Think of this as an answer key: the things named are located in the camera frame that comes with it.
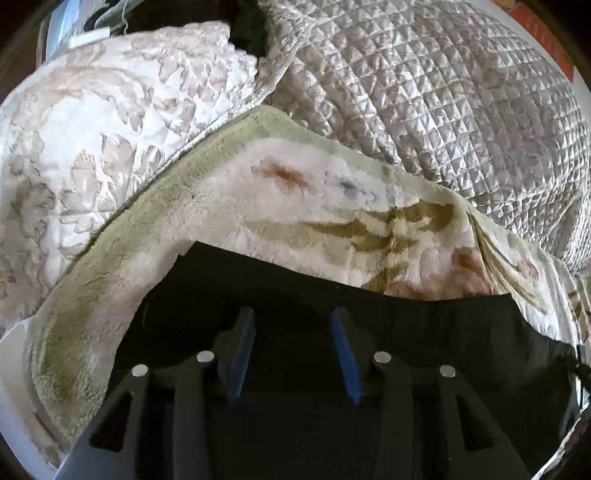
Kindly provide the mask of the black pants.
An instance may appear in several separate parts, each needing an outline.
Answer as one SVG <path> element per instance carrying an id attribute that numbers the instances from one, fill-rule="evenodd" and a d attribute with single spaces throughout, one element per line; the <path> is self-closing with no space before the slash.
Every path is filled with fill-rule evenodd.
<path id="1" fill-rule="evenodd" d="M 508 295 L 394 298 L 193 245 L 141 300 L 109 394 L 136 365 L 175 367 L 254 312 L 242 390 L 205 406 L 210 479 L 375 479 L 379 407 L 346 394 L 332 311 L 414 369 L 450 365 L 508 436 L 532 477 L 579 417 L 567 344 L 539 334 Z"/>

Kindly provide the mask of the fleece floral blanket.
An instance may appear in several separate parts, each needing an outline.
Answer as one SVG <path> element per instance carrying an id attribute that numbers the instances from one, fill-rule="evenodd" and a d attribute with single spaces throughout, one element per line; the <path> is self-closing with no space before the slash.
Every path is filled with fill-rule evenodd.
<path id="1" fill-rule="evenodd" d="M 540 333 L 590 342 L 589 284 L 561 260 L 459 194 L 260 107 L 168 167 L 39 309 L 30 391 L 61 451 L 97 411 L 141 300 L 196 241 L 405 298 L 508 293 Z"/>

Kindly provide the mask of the floral white pillow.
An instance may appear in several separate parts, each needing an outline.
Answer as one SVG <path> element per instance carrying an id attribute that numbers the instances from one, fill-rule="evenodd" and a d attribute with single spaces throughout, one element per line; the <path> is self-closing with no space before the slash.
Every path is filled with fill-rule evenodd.
<path id="1" fill-rule="evenodd" d="M 219 22 L 110 37 L 42 65 L 1 106 L 1 328 L 36 312 L 171 155 L 252 94 Z"/>

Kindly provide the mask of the quilted beige comforter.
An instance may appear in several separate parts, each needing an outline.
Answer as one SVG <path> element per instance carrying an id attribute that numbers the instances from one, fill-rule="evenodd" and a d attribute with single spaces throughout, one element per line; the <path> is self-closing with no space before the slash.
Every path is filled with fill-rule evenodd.
<path id="1" fill-rule="evenodd" d="M 466 1 L 266 1 L 290 61 L 270 106 L 441 184 L 580 271 L 590 124 L 542 53 Z"/>

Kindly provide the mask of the black garment at headboard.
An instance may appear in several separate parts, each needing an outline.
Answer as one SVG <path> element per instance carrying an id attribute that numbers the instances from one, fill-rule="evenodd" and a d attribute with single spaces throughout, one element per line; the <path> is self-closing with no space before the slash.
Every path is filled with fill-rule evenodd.
<path id="1" fill-rule="evenodd" d="M 181 27 L 188 23 L 221 21 L 230 28 L 229 42 L 250 55 L 266 56 L 266 13 L 257 1 L 167 0 L 143 1 L 125 14 L 129 32 Z"/>

